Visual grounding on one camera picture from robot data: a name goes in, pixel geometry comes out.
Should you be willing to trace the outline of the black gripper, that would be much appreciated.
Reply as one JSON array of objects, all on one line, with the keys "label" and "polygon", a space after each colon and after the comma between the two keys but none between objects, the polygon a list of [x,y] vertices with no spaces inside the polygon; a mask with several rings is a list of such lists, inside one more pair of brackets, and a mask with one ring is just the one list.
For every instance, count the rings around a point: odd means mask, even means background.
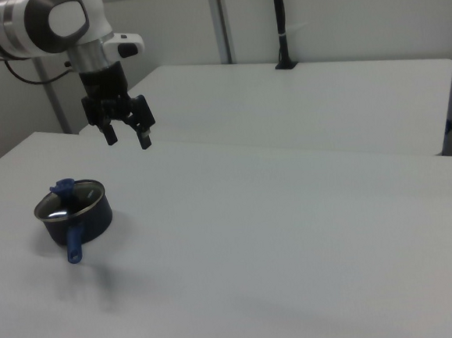
[{"label": "black gripper", "polygon": [[99,129],[107,144],[113,146],[118,140],[111,124],[116,119],[129,123],[137,133],[141,148],[149,148],[155,117],[143,95],[129,96],[122,65],[114,63],[99,71],[79,73],[79,76],[86,91],[81,103],[88,124]]}]

